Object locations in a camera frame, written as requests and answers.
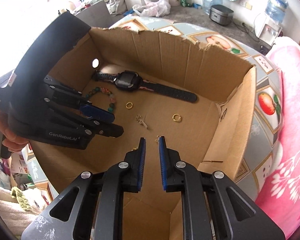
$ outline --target gold earring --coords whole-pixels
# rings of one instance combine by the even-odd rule
[[[139,124],[143,125],[146,129],[148,129],[148,126],[146,125],[146,123],[141,119],[141,115],[137,115],[136,120]]]
[[[157,135],[157,138],[154,140],[157,144],[159,144],[160,135]]]

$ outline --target smartwatch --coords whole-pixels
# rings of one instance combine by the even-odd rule
[[[96,81],[111,82],[120,90],[146,90],[191,103],[194,103],[197,100],[197,95],[194,93],[143,79],[137,72],[133,71],[126,70],[118,74],[107,74],[97,71],[92,78]]]

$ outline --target rice cooker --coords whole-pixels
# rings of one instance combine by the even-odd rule
[[[216,23],[228,25],[232,20],[233,13],[233,10],[229,9],[228,7],[221,4],[216,4],[211,6],[209,17]]]

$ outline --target wall socket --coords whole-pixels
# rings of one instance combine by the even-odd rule
[[[252,10],[252,5],[249,4],[248,2],[244,1],[244,0],[240,0],[240,1],[239,1],[239,4],[240,4],[241,6],[247,8],[247,9],[249,9],[249,10]]]
[[[239,1],[239,4],[240,4],[241,6],[243,6],[243,7],[246,6],[246,2],[245,2],[244,0],[240,0],[240,1]]]

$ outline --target pink cloth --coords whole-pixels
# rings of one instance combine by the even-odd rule
[[[256,204],[288,239],[300,225],[300,47],[284,38],[283,44],[267,55],[282,70],[284,123],[273,173],[266,179]]]

